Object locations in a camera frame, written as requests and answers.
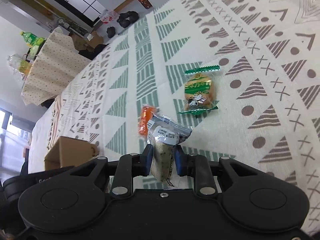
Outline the green soda bottle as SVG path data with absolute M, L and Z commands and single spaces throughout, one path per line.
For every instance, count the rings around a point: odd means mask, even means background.
M 38 37 L 31 32 L 22 31 L 20 32 L 20 35 L 23 37 L 25 43 L 30 47 L 40 46 L 45 41 L 44 38 Z

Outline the green biscuit packet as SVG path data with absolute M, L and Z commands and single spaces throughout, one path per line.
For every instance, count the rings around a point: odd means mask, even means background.
M 184 83 L 184 106 L 179 114 L 201 115 L 218 109 L 213 73 L 219 71 L 219 65 L 211 65 L 184 72 L 188 79 Z

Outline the patterned bed blanket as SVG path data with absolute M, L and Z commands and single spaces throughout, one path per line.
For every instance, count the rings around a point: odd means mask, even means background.
M 187 154 L 233 158 L 302 189 L 319 232 L 319 0 L 170 0 L 113 40 L 37 122 L 28 171 L 59 137 L 118 160 L 147 143 L 144 113 L 191 135 Z

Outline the orange snack packet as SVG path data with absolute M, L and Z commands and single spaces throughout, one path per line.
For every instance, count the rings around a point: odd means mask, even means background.
M 152 118 L 153 113 L 156 113 L 157 109 L 150 105 L 144 105 L 140 112 L 140 120 L 138 124 L 138 133 L 141 136 L 148 135 L 148 121 Z

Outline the red white plastic bag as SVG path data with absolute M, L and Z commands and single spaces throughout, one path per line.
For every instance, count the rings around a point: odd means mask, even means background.
M 105 9 L 100 15 L 99 19 L 103 24 L 108 24 L 115 20 L 118 17 L 118 13 L 114 10 L 107 10 Z

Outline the silver white snack packet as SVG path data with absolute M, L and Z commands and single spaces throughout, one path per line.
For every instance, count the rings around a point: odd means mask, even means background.
M 176 147 L 190 137 L 192 129 L 157 114 L 152 115 L 147 123 L 147 129 L 147 143 L 153 148 L 151 174 L 159 182 L 173 188 L 171 177 L 174 169 L 174 153 Z

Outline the table with dotted cloth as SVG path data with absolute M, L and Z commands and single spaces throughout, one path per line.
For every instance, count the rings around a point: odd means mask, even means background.
M 40 105 L 55 98 L 90 60 L 81 56 L 70 36 L 57 27 L 48 36 L 24 82 L 21 98 L 25 105 Z

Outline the black shoes on floor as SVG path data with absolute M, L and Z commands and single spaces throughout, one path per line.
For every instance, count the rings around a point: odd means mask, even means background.
M 137 22 L 139 20 L 139 14 L 135 11 L 128 11 L 125 13 L 120 13 L 117 23 L 123 28 L 126 29 L 131 24 Z M 107 28 L 107 37 L 112 38 L 116 35 L 117 31 L 114 26 Z

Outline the cardboard box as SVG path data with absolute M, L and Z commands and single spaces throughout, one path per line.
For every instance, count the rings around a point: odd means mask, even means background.
M 99 154 L 95 144 L 69 137 L 59 137 L 44 158 L 45 171 L 80 166 Z

